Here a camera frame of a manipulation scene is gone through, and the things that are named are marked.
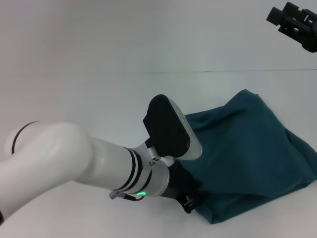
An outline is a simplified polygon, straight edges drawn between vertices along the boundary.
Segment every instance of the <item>teal cloth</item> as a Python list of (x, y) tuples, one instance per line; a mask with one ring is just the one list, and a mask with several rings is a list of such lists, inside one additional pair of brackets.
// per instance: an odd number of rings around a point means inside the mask
[(317, 153), (287, 130), (262, 99), (247, 90), (225, 106), (186, 116), (203, 147), (195, 161), (180, 161), (202, 182), (196, 210), (223, 222), (317, 179)]

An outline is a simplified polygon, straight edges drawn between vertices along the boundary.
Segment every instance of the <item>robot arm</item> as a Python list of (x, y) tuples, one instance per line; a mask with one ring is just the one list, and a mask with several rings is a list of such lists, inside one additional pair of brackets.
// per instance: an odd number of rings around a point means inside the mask
[[(137, 200), (128, 194), (175, 198), (190, 213), (197, 205), (195, 183), (175, 169), (181, 166), (168, 167), (160, 158), (197, 159), (202, 153), (199, 141), (177, 105), (164, 95), (152, 99), (144, 124), (150, 138), (133, 149), (90, 137), (66, 122), (34, 122), (13, 131), (5, 143), (8, 159), (0, 163), (1, 222), (71, 180), (110, 189), (112, 199)], [(176, 174), (188, 183), (171, 181)]]

